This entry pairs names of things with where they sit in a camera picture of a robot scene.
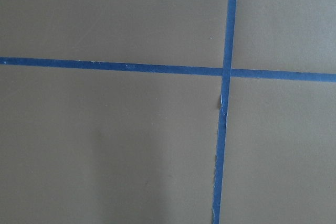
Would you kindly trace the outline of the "blue tape grid lines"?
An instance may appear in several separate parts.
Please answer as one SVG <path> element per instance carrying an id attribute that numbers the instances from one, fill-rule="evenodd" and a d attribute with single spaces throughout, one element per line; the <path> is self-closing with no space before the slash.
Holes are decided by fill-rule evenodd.
<path id="1" fill-rule="evenodd" d="M 220 221 L 222 206 L 222 186 L 225 162 L 225 143 L 229 108 L 229 88 L 232 77 L 255 79 L 278 79 L 295 81 L 335 82 L 334 73 L 293 72 L 256 69 L 235 69 L 232 67 L 237 0 L 228 0 L 226 15 L 223 66 L 221 68 L 153 65 L 124 62 L 81 61 L 43 58 L 1 57 L 1 64 L 13 66 L 34 66 L 71 69 L 96 69 L 112 71 L 134 71 L 148 73 L 189 74 L 218 76 L 221 78 L 220 110 L 216 145 L 216 162 L 213 187 L 213 223 Z"/>

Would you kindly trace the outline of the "brown paper table cover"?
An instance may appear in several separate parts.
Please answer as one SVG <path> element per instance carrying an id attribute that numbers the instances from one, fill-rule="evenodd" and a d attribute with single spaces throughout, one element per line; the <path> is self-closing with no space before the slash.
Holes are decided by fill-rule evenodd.
<path id="1" fill-rule="evenodd" d="M 1 0 L 1 57 L 221 68 L 228 0 Z M 237 0 L 232 67 L 335 74 L 335 0 Z M 1 64 L 1 223 L 213 223 L 221 78 Z M 335 223 L 335 82 L 232 77 L 219 223 Z"/>

